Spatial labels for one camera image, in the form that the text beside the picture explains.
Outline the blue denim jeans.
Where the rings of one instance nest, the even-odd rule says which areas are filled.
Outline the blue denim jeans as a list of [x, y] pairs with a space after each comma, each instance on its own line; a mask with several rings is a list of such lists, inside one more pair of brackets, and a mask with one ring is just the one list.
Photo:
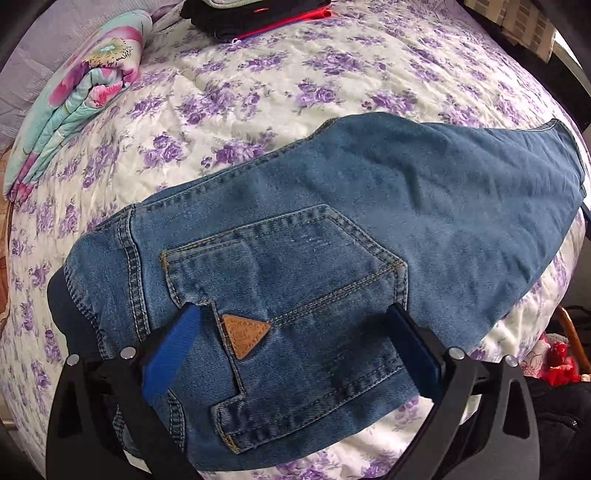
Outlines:
[[198, 470], [270, 467], [416, 394], [388, 335], [394, 303], [445, 344], [475, 347], [557, 254], [584, 179], [558, 120], [342, 117], [118, 211], [74, 243], [48, 304], [87, 361], [200, 306], [199, 336], [150, 406]]

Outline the red white plush toy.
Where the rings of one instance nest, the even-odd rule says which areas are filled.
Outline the red white plush toy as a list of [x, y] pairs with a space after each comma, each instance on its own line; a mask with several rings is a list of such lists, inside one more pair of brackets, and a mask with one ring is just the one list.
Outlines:
[[560, 334], [543, 333], [520, 362], [525, 376], [541, 379], [552, 387], [589, 383], [572, 352], [568, 339]]

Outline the wooden chair back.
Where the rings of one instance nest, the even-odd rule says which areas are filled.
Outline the wooden chair back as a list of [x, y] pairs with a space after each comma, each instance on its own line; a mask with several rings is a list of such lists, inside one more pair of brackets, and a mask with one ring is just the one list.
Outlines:
[[571, 351], [578, 364], [581, 374], [591, 374], [591, 364], [588, 359], [583, 345], [580, 341], [579, 335], [576, 331], [575, 325], [568, 313], [568, 311], [559, 305], [555, 309], [555, 316], [557, 317], [560, 326], [562, 327], [567, 339], [569, 340]]

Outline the brown patchwork cushion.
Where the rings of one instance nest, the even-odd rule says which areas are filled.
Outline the brown patchwork cushion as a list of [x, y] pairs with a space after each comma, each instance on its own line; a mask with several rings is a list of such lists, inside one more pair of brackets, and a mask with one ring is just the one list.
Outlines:
[[13, 204], [4, 196], [1, 196], [0, 221], [1, 221], [1, 264], [0, 264], [0, 329], [4, 330], [10, 312], [9, 281], [8, 281], [8, 250], [11, 231]]

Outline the purple floral bedspread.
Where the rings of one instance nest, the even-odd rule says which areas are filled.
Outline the purple floral bedspread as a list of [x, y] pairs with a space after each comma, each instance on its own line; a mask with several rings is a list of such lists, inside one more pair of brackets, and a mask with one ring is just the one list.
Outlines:
[[45, 465], [66, 356], [46, 287], [74, 241], [124, 206], [311, 134], [385, 111], [417, 122], [530, 128], [565, 112], [453, 1], [338, 1], [331, 18], [217, 45], [171, 12], [139, 78], [51, 161], [12, 216], [1, 392]]

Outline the folded floral turquoise blanket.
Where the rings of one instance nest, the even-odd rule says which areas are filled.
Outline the folded floral turquoise blanket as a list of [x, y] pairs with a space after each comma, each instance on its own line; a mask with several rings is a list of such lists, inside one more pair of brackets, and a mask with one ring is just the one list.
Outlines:
[[26, 199], [57, 152], [139, 76], [152, 18], [125, 12], [91, 35], [53, 74], [21, 124], [6, 165], [3, 196]]

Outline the folded black pants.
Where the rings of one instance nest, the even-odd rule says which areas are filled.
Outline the folded black pants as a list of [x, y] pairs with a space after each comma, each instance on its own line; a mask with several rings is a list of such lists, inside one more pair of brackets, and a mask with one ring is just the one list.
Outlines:
[[236, 35], [266, 27], [325, 6], [331, 1], [184, 1], [180, 17], [221, 43]]

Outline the beige brick pattern curtain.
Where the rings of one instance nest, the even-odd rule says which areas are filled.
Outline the beige brick pattern curtain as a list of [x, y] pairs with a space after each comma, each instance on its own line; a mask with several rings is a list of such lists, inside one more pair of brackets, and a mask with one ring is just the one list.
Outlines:
[[465, 0], [463, 4], [500, 26], [513, 44], [520, 44], [546, 63], [550, 61], [557, 30], [532, 1]]

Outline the lavender embroidered pillow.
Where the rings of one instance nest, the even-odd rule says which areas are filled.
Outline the lavender embroidered pillow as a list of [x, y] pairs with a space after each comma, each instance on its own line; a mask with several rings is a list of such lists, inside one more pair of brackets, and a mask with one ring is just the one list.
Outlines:
[[15, 45], [1, 69], [1, 149], [14, 142], [41, 90], [74, 51], [108, 20], [131, 10], [156, 17], [173, 1], [55, 1]]

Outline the folded red garment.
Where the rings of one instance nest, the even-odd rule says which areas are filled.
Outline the folded red garment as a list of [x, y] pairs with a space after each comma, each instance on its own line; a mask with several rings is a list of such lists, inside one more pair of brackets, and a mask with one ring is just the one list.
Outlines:
[[242, 40], [245, 40], [246, 38], [253, 37], [253, 36], [256, 36], [259, 34], [263, 34], [263, 33], [269, 32], [269, 31], [273, 31], [273, 30], [276, 30], [281, 27], [291, 25], [294, 23], [304, 22], [304, 21], [312, 21], [312, 20], [321, 20], [321, 19], [329, 18], [331, 16], [332, 16], [331, 7], [325, 6], [322, 8], [318, 8], [317, 10], [314, 10], [314, 11], [309, 11], [307, 13], [303, 13], [303, 14], [285, 19], [285, 20], [280, 20], [280, 21], [274, 22], [273, 24], [270, 24], [269, 26], [266, 26], [266, 27], [260, 27], [259, 29], [236, 35], [235, 37], [233, 37], [231, 39], [231, 41], [232, 42], [242, 41]]

